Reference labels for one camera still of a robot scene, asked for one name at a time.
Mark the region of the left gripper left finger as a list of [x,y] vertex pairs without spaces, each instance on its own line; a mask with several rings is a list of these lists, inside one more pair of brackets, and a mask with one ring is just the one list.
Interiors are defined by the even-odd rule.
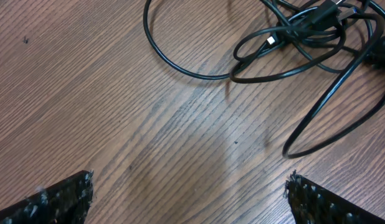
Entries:
[[93,172],[81,170],[0,210],[0,224],[84,224],[93,199]]

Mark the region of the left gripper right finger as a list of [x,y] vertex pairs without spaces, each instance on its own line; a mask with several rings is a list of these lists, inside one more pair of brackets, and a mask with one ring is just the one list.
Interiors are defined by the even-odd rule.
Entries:
[[295,223],[385,224],[385,220],[293,172],[285,183]]

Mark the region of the black cable long tail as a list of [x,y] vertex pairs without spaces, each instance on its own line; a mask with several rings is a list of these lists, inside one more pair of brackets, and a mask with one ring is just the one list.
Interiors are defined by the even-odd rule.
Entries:
[[262,1],[140,1],[140,13],[171,62],[210,77],[237,64],[233,51],[245,36],[277,23]]

